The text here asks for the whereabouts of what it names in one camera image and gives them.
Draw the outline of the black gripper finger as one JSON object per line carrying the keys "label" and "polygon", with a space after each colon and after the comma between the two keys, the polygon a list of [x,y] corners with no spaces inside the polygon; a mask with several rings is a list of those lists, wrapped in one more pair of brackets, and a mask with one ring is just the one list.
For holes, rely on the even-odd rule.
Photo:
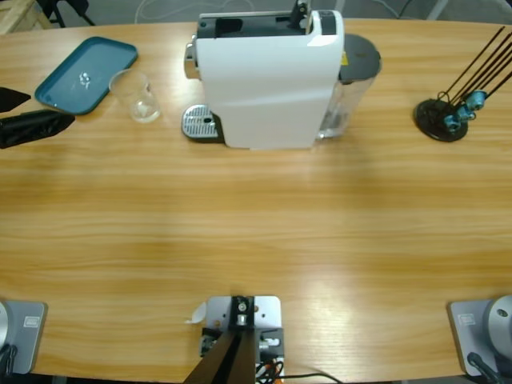
{"label": "black gripper finger", "polygon": [[75,116],[54,110],[37,110],[1,119],[1,148],[6,149],[60,134]]}
{"label": "black gripper finger", "polygon": [[13,90],[7,87],[0,87],[0,112],[9,112],[31,99],[29,94]]}

